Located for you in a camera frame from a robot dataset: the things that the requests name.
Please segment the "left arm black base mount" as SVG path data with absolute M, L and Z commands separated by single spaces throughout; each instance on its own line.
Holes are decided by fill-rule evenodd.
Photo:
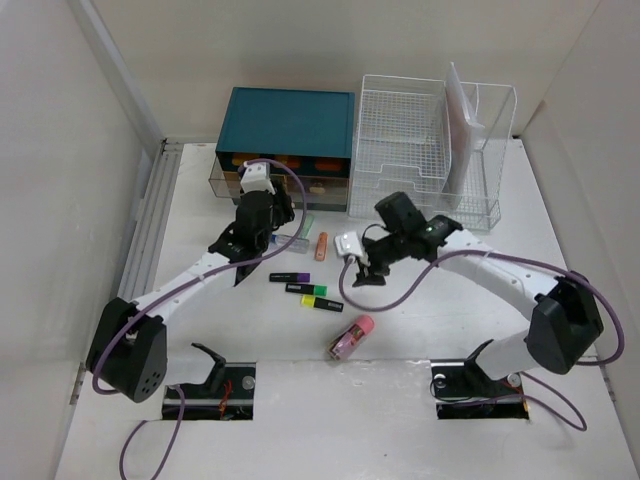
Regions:
M 164 420 L 249 421 L 254 414 L 257 368 L 228 361 L 193 343 L 169 355 L 161 405 Z

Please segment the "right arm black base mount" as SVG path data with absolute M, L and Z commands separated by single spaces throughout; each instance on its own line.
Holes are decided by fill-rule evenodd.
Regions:
M 529 419 L 520 375 L 514 384 L 507 377 L 492 380 L 477 366 L 477 357 L 490 343 L 466 358 L 430 362 L 429 391 L 439 420 Z

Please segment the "pink cap clear pen tube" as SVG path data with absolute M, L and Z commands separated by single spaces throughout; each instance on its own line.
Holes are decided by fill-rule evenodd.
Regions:
M 329 357 L 334 361 L 347 360 L 374 328 L 375 322 L 372 317 L 359 316 L 330 343 L 327 350 Z

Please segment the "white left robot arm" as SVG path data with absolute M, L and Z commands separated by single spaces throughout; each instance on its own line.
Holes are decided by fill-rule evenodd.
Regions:
M 290 196 L 279 180 L 242 194 L 234 221 L 191 267 L 132 301 L 115 298 L 104 307 L 86 367 L 101 395 L 122 394 L 135 403 L 163 386 L 190 384 L 201 396 L 217 394 L 224 373 L 211 350 L 171 332 L 204 299 L 238 286 L 271 258 L 272 233 L 293 221 Z

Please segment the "teal desktop drawer cabinet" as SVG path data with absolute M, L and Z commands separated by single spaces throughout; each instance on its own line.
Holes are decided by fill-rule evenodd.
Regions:
M 213 193 L 237 203 L 238 169 L 249 160 L 274 159 L 296 173 L 272 167 L 296 203 L 344 212 L 350 186 L 355 94 L 235 87 L 227 106 L 209 178 Z

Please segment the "clear mesh zipper pouch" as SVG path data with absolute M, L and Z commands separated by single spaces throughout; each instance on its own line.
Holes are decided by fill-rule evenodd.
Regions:
M 445 79 L 445 93 L 449 118 L 451 163 L 444 192 L 453 205 L 459 203 L 477 141 L 484 126 L 479 123 L 475 107 L 464 92 L 462 82 L 453 62 Z

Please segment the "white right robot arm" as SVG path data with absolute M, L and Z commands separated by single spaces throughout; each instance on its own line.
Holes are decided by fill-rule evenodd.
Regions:
M 359 271 L 355 287 L 384 285 L 392 264 L 412 258 L 458 274 L 516 309 L 527 329 L 489 340 L 465 361 L 463 381 L 477 394 L 499 380 L 535 368 L 564 375 L 604 331 L 589 282 L 573 272 L 489 248 L 457 221 L 426 219 L 403 192 L 380 200 L 375 210 L 386 236 L 372 240 L 355 232 L 334 239 L 336 252 Z

